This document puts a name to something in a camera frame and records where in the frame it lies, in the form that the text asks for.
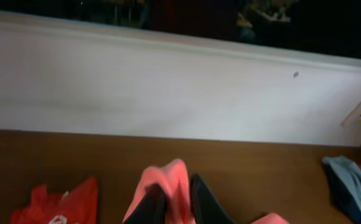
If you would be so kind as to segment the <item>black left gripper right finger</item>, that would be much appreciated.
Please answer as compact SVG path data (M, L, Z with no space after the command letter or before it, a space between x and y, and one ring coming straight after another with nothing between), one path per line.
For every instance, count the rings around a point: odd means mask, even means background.
M235 224L198 174L190 180L190 201L196 224Z

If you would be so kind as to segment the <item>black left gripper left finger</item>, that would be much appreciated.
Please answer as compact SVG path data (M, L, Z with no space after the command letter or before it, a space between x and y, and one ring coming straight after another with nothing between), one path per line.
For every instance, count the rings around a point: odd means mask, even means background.
M166 195L158 184L152 185L124 224L165 224Z

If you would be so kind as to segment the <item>salmon pink t-shirt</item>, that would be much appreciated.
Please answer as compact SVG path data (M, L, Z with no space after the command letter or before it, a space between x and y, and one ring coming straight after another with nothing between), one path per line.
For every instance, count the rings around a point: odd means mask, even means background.
M158 184L166 195L165 224L196 224L191 210L190 180L186 164L181 159L175 159L164 167L146 168L141 175L123 222L147 194L148 189Z

